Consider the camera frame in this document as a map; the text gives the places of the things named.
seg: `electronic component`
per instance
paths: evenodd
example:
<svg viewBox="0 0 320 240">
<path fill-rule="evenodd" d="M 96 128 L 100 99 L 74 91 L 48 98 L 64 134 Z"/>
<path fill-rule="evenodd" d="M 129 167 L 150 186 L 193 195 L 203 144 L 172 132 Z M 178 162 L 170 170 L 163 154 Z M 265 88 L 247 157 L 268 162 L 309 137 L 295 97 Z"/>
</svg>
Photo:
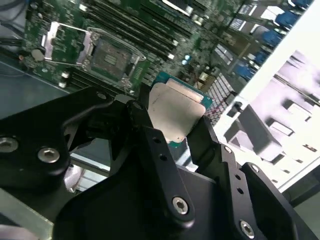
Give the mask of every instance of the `electronic component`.
<svg viewBox="0 0 320 240">
<path fill-rule="evenodd" d="M 136 95 L 142 82 L 151 85 L 161 71 L 176 77 L 182 72 L 181 79 L 194 85 L 211 64 L 204 56 L 219 41 L 211 29 L 227 27 L 242 4 L 218 1 L 43 0 L 28 11 L 22 50 L 40 49 L 44 60 L 30 54 L 24 63 L 56 85 L 67 69 L 69 92 L 94 85 Z M 216 21 L 218 14 L 225 20 Z"/>
<path fill-rule="evenodd" d="M 191 0 L 162 0 L 162 2 L 188 17 L 191 16 L 194 10 L 191 7 Z"/>
<path fill-rule="evenodd" d="M 281 27 L 291 29 L 292 26 L 298 21 L 298 18 L 299 16 L 297 14 L 294 14 L 291 11 L 285 11 L 284 13 L 276 16 L 275 22 Z"/>
<path fill-rule="evenodd" d="M 39 49 L 34 49 L 31 51 L 31 56 L 34 58 L 35 61 L 41 62 L 45 60 L 44 54 Z"/>
<path fill-rule="evenodd" d="M 262 41 L 264 44 L 267 44 L 275 48 L 281 42 L 283 37 L 284 36 L 278 33 L 277 31 L 270 30 L 262 34 Z"/>
<path fill-rule="evenodd" d="M 306 9 L 312 3 L 312 0 L 292 0 L 292 3 L 299 8 Z"/>
<path fill-rule="evenodd" d="M 269 54 L 267 52 L 261 50 L 255 54 L 254 62 L 258 65 L 262 65 L 268 56 Z"/>
<path fill-rule="evenodd" d="M 88 72 L 130 88 L 130 78 L 146 57 L 134 46 L 99 28 L 88 28 L 78 61 Z"/>
<path fill-rule="evenodd" d="M 161 72 L 151 87 L 148 112 L 153 126 L 162 130 L 171 146 L 177 147 L 212 102 L 198 89 Z"/>
<path fill-rule="evenodd" d="M 241 66 L 241 65 L 238 65 L 234 68 L 234 72 L 243 77 L 245 80 L 249 81 L 253 76 L 254 74 L 256 73 L 256 71 L 250 67 L 250 66 Z"/>
</svg>

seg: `black plastic part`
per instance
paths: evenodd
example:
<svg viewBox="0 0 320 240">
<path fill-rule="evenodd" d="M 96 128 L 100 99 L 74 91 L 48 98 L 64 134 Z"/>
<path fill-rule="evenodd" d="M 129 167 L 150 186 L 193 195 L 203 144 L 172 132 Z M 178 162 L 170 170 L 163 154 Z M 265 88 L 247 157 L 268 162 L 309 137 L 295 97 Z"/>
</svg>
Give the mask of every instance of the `black plastic part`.
<svg viewBox="0 0 320 240">
<path fill-rule="evenodd" d="M 150 90 L 151 88 L 145 83 L 142 83 L 139 89 L 137 101 L 140 102 L 146 109 L 149 107 Z"/>
<path fill-rule="evenodd" d="M 241 171 L 247 176 L 258 227 L 267 239 L 318 239 L 259 167 L 247 162 Z"/>
<path fill-rule="evenodd" d="M 0 153 L 0 187 L 36 192 L 59 187 L 70 164 L 68 145 L 79 123 L 95 109 L 111 104 L 111 98 L 105 96 L 99 98 L 96 89 L 87 88 L 0 120 L 0 137 L 18 141 L 17 150 Z M 38 159 L 38 151 L 45 147 L 59 152 L 57 162 Z"/>
<path fill-rule="evenodd" d="M 224 198 L 214 181 L 178 169 L 196 209 L 196 218 L 191 228 L 176 232 L 161 217 L 161 206 L 151 191 L 149 176 L 134 155 L 128 160 L 117 174 L 64 207 L 54 224 L 53 240 L 233 239 L 228 237 Z"/>
<path fill-rule="evenodd" d="M 234 237 L 246 237 L 240 227 L 240 222 L 246 221 L 252 227 L 255 239 L 266 239 L 256 223 L 246 176 L 238 170 L 234 153 L 219 144 L 207 117 L 198 122 L 187 136 L 187 141 L 191 158 L 199 166 L 196 172 L 217 181 L 225 195 L 229 224 Z"/>
</svg>

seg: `ram slot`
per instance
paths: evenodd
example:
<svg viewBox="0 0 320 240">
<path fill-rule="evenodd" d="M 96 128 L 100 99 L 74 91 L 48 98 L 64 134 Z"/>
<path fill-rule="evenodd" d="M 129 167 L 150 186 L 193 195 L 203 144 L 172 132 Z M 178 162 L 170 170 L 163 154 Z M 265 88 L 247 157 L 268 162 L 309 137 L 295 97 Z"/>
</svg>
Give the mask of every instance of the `ram slot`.
<svg viewBox="0 0 320 240">
<path fill-rule="evenodd" d="M 104 81 L 101 81 L 99 78 L 88 74 L 85 71 L 79 69 L 74 69 L 71 75 L 70 83 L 77 86 L 78 88 L 87 88 L 95 87 L 97 89 L 104 89 L 110 96 L 113 98 L 118 94 L 125 94 L 125 92 L 119 88 L 116 88 Z"/>
<path fill-rule="evenodd" d="M 104 16 L 108 13 L 100 10 L 100 9 L 96 9 L 94 11 L 94 14 L 99 16 L 100 18 L 104 18 Z M 109 16 L 108 17 L 108 21 L 110 23 L 113 23 L 115 26 L 118 26 L 119 28 L 127 31 L 129 34 L 136 36 L 137 38 L 144 40 L 146 42 L 148 42 L 149 44 L 155 46 L 157 49 L 163 51 L 163 52 L 172 52 L 173 50 L 173 45 L 171 44 L 171 48 L 168 48 L 167 46 L 163 45 L 162 43 L 158 42 L 156 39 L 151 38 L 149 36 L 144 35 L 142 32 L 138 31 L 137 29 L 135 29 L 132 26 L 128 26 L 126 23 L 122 22 L 119 19 L 114 18 L 113 16 Z"/>
<path fill-rule="evenodd" d="M 186 36 L 187 38 L 190 38 L 192 36 L 192 33 L 185 30 L 184 28 L 182 28 L 181 26 L 173 23 L 172 21 L 164 18 L 163 16 L 159 15 L 157 12 L 155 12 L 154 10 L 152 10 L 150 7 L 146 6 L 146 5 L 141 5 L 141 10 L 145 11 L 146 13 L 150 14 L 151 16 L 153 16 L 154 18 L 156 18 L 157 20 L 159 20 L 160 22 L 163 22 L 164 24 L 168 25 L 169 27 L 173 28 L 176 32 Z"/>
<path fill-rule="evenodd" d="M 90 14 L 88 16 L 89 19 L 91 19 L 92 21 L 96 22 L 97 24 L 99 24 L 102 28 L 106 28 L 108 29 L 110 32 L 114 32 L 117 33 L 121 36 L 123 36 L 125 39 L 129 40 L 132 43 L 135 43 L 137 45 L 139 45 L 140 47 L 142 47 L 143 49 L 146 49 L 154 54 L 156 54 L 157 56 L 161 57 L 162 59 L 168 59 L 168 55 L 170 54 L 170 52 L 164 52 L 161 51 L 157 48 L 155 48 L 154 46 L 146 43 L 145 41 L 141 40 L 140 38 L 129 34 L 127 31 L 121 29 L 120 27 L 117 27 L 113 24 L 108 23 L 107 21 L 105 21 L 104 19 L 100 18 L 99 16 L 95 15 L 95 14 Z"/>
<path fill-rule="evenodd" d="M 139 20 L 138 18 L 129 14 L 128 12 L 124 11 L 123 9 L 119 9 L 117 6 L 113 5 L 112 3 L 96 2 L 95 6 L 99 9 L 102 9 L 102 10 L 108 12 L 109 14 L 113 15 L 114 17 L 121 19 L 126 24 L 133 26 L 135 29 L 140 30 L 144 34 L 148 34 L 149 36 L 151 36 L 155 39 L 158 39 L 159 41 L 162 42 L 162 44 L 164 44 L 168 47 L 172 47 L 174 39 L 171 35 L 169 35 L 164 30 L 159 31 L 157 29 L 154 29 L 154 27 L 151 26 L 150 24 L 146 24 L 145 22 Z"/>
</svg>

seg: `silver screw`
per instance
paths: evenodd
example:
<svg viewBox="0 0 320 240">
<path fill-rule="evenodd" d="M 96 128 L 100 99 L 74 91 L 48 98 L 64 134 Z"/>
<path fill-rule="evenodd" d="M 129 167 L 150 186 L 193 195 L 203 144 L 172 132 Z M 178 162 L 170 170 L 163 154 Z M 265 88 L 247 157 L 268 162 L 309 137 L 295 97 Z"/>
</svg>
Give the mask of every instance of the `silver screw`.
<svg viewBox="0 0 320 240">
<path fill-rule="evenodd" d="M 101 99 L 107 99 L 106 95 L 102 94 L 102 93 L 97 93 L 97 96 Z"/>
<path fill-rule="evenodd" d="M 32 3 L 30 4 L 30 7 L 31 7 L 32 9 L 37 9 L 37 8 L 38 8 L 38 4 L 35 3 L 35 2 L 32 2 Z"/>
<path fill-rule="evenodd" d="M 232 151 L 231 151 L 231 149 L 230 149 L 229 147 L 224 146 L 224 149 L 225 149 L 228 153 L 232 154 Z"/>
<path fill-rule="evenodd" d="M 18 149 L 18 141 L 12 137 L 0 138 L 0 153 L 11 153 Z"/>
<path fill-rule="evenodd" d="M 175 198 L 173 198 L 172 204 L 173 204 L 175 210 L 179 214 L 186 215 L 188 213 L 188 209 L 189 209 L 188 204 L 181 197 L 176 196 Z"/>
<path fill-rule="evenodd" d="M 253 170 L 255 170 L 257 173 L 259 172 L 259 168 L 256 165 L 251 165 L 251 167 L 253 168 Z"/>
<path fill-rule="evenodd" d="M 247 223 L 246 221 L 241 220 L 240 221 L 240 227 L 242 232 L 249 238 L 249 239 L 254 239 L 255 238 L 255 233 L 252 227 Z"/>
<path fill-rule="evenodd" d="M 60 153 L 54 148 L 45 147 L 38 152 L 38 158 L 44 163 L 53 164 L 59 160 Z"/>
</svg>

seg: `dimm slot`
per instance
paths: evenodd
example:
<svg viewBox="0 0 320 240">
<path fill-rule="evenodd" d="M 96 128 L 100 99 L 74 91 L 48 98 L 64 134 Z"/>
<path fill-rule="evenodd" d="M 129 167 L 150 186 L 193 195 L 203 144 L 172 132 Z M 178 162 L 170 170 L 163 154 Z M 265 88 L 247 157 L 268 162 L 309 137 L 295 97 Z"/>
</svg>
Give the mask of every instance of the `dimm slot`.
<svg viewBox="0 0 320 240">
<path fill-rule="evenodd" d="M 70 83 L 80 88 L 86 88 L 89 86 L 98 89 L 103 88 L 112 97 L 115 97 L 118 94 L 125 94 L 123 90 L 107 84 L 106 82 L 101 81 L 99 78 L 78 69 L 74 69 L 74 71 L 72 72 Z"/>
<path fill-rule="evenodd" d="M 154 18 L 157 18 L 159 21 L 165 23 L 166 25 L 170 26 L 171 28 L 173 28 L 175 31 L 177 31 L 178 33 L 186 36 L 187 38 L 190 38 L 192 36 L 192 33 L 181 28 L 179 25 L 173 23 L 172 21 L 164 18 L 163 16 L 159 15 L 157 12 L 155 12 L 154 10 L 152 10 L 150 7 L 146 6 L 146 5 L 141 5 L 141 10 L 145 11 L 146 13 L 150 14 L 151 16 L 153 16 Z"/>
<path fill-rule="evenodd" d="M 95 15 L 98 15 L 100 18 L 103 18 L 105 16 L 105 14 L 103 12 L 101 12 L 101 10 L 96 10 Z M 129 32 L 130 34 L 135 35 L 136 37 L 147 41 L 148 43 L 154 45 L 157 49 L 160 49 L 164 52 L 172 52 L 173 50 L 173 45 L 171 45 L 171 48 L 166 47 L 165 45 L 162 45 L 160 42 L 158 42 L 156 39 L 151 38 L 151 37 L 147 37 L 145 36 L 142 32 L 137 31 L 136 29 L 134 29 L 133 27 L 127 26 L 124 22 L 121 22 L 118 19 L 115 19 L 111 16 L 109 16 L 108 21 L 117 25 L 118 27 L 126 30 L 127 32 Z"/>
<path fill-rule="evenodd" d="M 119 6 L 111 2 L 96 1 L 94 5 L 100 8 L 103 5 L 105 8 L 109 8 L 112 12 L 116 11 L 118 15 L 121 15 L 128 21 L 132 22 L 136 28 L 142 28 L 143 30 L 150 32 L 150 34 L 168 40 L 169 43 L 172 43 L 172 41 L 174 40 L 173 36 L 168 34 L 165 30 L 154 28 L 154 26 L 150 23 L 137 18 L 135 15 L 132 15 L 130 12 L 126 11 L 123 8 L 120 8 Z"/>
<path fill-rule="evenodd" d="M 107 28 L 112 32 L 115 32 L 119 35 L 122 35 L 123 37 L 125 37 L 126 39 L 130 40 L 131 42 L 141 46 L 142 48 L 149 50 L 150 52 L 156 54 L 157 56 L 161 57 L 162 59 L 166 60 L 168 59 L 168 55 L 169 53 L 160 51 L 159 49 L 153 47 L 152 45 L 142 41 L 141 39 L 133 36 L 132 34 L 129 34 L 128 32 L 126 32 L 125 30 L 114 26 L 112 24 L 109 24 L 108 22 L 104 21 L 103 19 L 101 19 L 99 16 L 95 15 L 95 14 L 90 14 L 89 19 L 91 19 L 92 21 L 96 22 L 97 24 L 101 25 L 103 28 Z"/>
</svg>

